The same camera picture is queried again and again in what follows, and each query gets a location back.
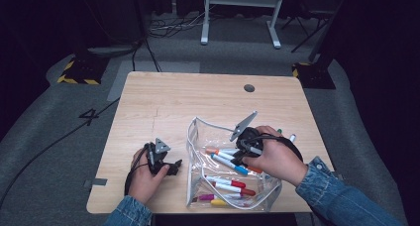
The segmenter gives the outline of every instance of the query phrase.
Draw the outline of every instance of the black cable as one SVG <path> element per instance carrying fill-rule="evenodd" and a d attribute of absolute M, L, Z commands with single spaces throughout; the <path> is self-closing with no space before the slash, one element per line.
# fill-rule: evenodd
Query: black cable
<path fill-rule="evenodd" d="M 161 72 L 160 65 L 158 64 L 158 61 L 155 58 L 155 54 L 152 52 L 147 39 L 145 39 L 145 43 L 146 43 L 146 48 L 148 48 L 149 54 L 151 54 L 152 60 L 154 61 L 155 67 L 157 68 L 157 72 Z"/>
<path fill-rule="evenodd" d="M 132 65 L 133 65 L 133 71 L 136 71 L 136 63 L 134 62 L 134 56 L 136 55 L 137 50 L 139 49 L 139 47 L 137 47 L 134 51 L 133 51 L 133 55 L 132 55 Z"/>
<path fill-rule="evenodd" d="M 15 175 L 15 177 L 13 177 L 12 181 L 10 181 L 9 185 L 7 186 L 5 192 L 3 193 L 1 200 L 0 200 L 0 210 L 3 206 L 3 202 L 7 196 L 7 194 L 9 193 L 9 190 L 12 188 L 13 184 L 16 182 L 16 180 L 19 178 L 19 176 L 24 172 L 24 170 L 34 161 L 36 160 L 40 155 L 42 155 L 44 152 L 46 152 L 48 149 L 50 149 L 51 147 L 53 147 L 54 145 L 56 145 L 57 143 L 59 143 L 60 141 L 62 141 L 63 139 L 67 138 L 68 136 L 70 136 L 71 134 L 73 134 L 74 132 L 76 132 L 77 130 L 81 129 L 83 126 L 87 125 L 93 118 L 97 118 L 99 117 L 99 115 L 101 113 L 103 113 L 105 110 L 107 110 L 109 107 L 111 107 L 113 104 L 115 104 L 116 102 L 118 102 L 120 100 L 120 98 L 114 100 L 113 102 L 111 102 L 110 104 L 108 104 L 105 108 L 103 108 L 101 111 L 99 111 L 97 114 L 95 114 L 94 116 L 92 116 L 91 118 L 89 118 L 88 120 L 86 120 L 85 122 L 83 122 L 82 124 L 80 124 L 79 126 L 77 126 L 76 128 L 74 128 L 73 130 L 71 130 L 70 132 L 68 132 L 67 134 L 65 134 L 64 136 L 62 136 L 61 138 L 55 140 L 52 144 L 46 146 L 44 149 L 42 149 L 39 153 L 37 153 L 33 158 L 31 158 L 22 168 L 21 170 L 19 170 L 19 172 Z"/>

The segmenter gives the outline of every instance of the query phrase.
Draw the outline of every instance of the denim jacket sleeve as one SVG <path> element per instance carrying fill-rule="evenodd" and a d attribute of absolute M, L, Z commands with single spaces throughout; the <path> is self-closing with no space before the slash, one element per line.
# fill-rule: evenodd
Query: denim jacket sleeve
<path fill-rule="evenodd" d="M 146 226 L 149 225 L 151 218 L 152 213 L 145 205 L 127 195 L 108 216 L 104 225 Z"/>
<path fill-rule="evenodd" d="M 316 157 L 296 192 L 336 225 L 402 225 L 358 189 L 344 185 Z"/>

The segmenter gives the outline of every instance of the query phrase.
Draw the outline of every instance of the white marker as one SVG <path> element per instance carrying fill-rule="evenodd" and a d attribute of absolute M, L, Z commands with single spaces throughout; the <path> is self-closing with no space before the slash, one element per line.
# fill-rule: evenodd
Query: white marker
<path fill-rule="evenodd" d="M 244 174 L 244 175 L 247 175 L 248 174 L 248 170 L 247 169 L 244 169 L 241 166 L 235 166 L 234 164 L 232 164 L 231 162 L 229 162 L 229 160 L 226 160 L 226 159 L 224 159 L 222 157 L 219 157 L 219 156 L 217 156 L 215 154 L 211 154 L 211 158 L 214 159 L 214 160 L 216 160 L 217 162 L 220 162 L 220 163 L 228 166 L 231 169 L 236 170 L 237 172 L 239 172 L 241 174 Z"/>

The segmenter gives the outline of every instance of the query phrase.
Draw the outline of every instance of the wooden table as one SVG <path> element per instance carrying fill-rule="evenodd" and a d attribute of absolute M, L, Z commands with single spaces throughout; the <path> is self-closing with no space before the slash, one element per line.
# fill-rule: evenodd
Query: wooden table
<path fill-rule="evenodd" d="M 251 84 L 254 92 L 244 89 Z M 299 80 L 284 76 L 131 72 L 121 96 L 96 178 L 87 202 L 90 213 L 110 213 L 123 198 L 133 154 L 156 137 L 171 146 L 164 159 L 183 159 L 178 175 L 167 176 L 148 207 L 154 213 L 235 213 L 234 208 L 186 207 L 188 157 L 186 131 L 199 116 L 212 124 L 234 129 L 254 110 L 251 127 L 281 128 L 285 137 L 296 134 L 295 145 L 305 163 L 320 156 L 333 170 Z M 284 182 L 271 212 L 309 212 L 306 202 Z"/>

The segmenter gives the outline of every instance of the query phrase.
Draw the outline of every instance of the person's right hand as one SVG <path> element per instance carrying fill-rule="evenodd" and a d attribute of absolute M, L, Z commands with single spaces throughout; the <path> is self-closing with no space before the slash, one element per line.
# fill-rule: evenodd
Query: person's right hand
<path fill-rule="evenodd" d="M 260 134 L 267 133 L 277 137 L 281 136 L 270 126 L 258 126 L 256 129 Z M 308 172 L 308 166 L 281 142 L 265 139 L 262 143 L 262 155 L 258 158 L 244 157 L 244 164 L 261 169 L 271 176 L 290 182 L 294 186 L 299 185 Z"/>

